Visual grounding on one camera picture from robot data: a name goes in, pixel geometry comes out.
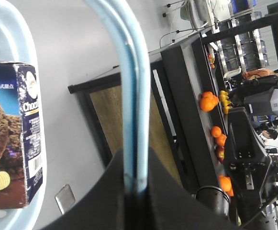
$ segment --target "red apple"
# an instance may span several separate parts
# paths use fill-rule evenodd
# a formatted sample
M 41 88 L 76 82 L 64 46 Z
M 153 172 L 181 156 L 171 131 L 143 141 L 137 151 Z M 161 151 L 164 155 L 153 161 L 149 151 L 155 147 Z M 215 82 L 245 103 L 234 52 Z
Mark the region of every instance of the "red apple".
M 225 158 L 225 148 L 223 146 L 217 146 L 215 148 L 215 153 L 217 156 L 217 159 L 219 160 L 220 163 L 223 164 L 224 158 Z

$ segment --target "blue metal tube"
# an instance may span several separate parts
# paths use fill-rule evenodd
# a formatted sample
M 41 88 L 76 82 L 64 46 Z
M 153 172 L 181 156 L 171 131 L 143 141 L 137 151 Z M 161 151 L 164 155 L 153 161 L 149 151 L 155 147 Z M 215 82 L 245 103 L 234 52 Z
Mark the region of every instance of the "blue metal tube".
M 125 0 L 84 0 L 114 42 L 122 73 L 124 186 L 140 196 L 147 187 L 150 62 L 145 39 Z

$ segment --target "chocolate cookie box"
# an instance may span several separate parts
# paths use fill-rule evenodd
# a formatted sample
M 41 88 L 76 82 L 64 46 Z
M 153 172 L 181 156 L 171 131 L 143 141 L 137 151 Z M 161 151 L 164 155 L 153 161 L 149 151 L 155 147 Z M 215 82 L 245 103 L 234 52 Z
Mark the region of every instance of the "chocolate cookie box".
M 25 207 L 42 184 L 37 92 L 33 66 L 0 63 L 0 209 Z

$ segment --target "orange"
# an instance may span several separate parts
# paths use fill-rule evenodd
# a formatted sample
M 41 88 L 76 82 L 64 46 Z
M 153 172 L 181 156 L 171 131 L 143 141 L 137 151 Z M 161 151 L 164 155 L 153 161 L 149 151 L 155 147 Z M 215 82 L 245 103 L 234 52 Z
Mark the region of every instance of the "orange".
M 220 102 L 219 98 L 215 95 L 212 95 L 212 99 L 213 99 L 214 106 L 216 106 Z
M 214 138 L 218 138 L 222 134 L 222 130 L 218 126 L 213 126 L 210 132 Z
M 200 100 L 200 108 L 205 112 L 211 111 L 214 108 L 213 100 L 209 97 L 203 97 Z
M 201 97 L 209 97 L 210 99 L 213 99 L 213 93 L 211 91 L 203 92 Z
M 219 175 L 219 181 L 222 190 L 224 190 L 225 192 L 230 192 L 230 190 L 232 189 L 230 178 L 228 176 Z
M 229 192 L 227 192 L 227 194 L 228 194 L 229 196 L 234 196 L 233 188 L 231 188 L 231 190 L 230 190 Z
M 225 146 L 225 141 L 227 139 L 227 136 L 225 134 L 220 134 L 218 138 L 215 139 L 215 142 L 218 146 Z

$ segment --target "barcode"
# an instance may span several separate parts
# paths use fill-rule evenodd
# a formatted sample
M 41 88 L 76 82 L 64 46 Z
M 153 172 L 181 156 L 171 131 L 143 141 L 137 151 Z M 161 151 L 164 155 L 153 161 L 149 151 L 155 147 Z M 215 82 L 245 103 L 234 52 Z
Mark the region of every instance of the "barcode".
M 42 163 L 42 158 L 41 157 L 39 157 L 37 159 L 34 159 L 34 161 L 33 161 L 33 169 L 37 170 L 41 163 Z
M 28 161 L 29 178 L 32 178 L 42 168 L 41 154 Z

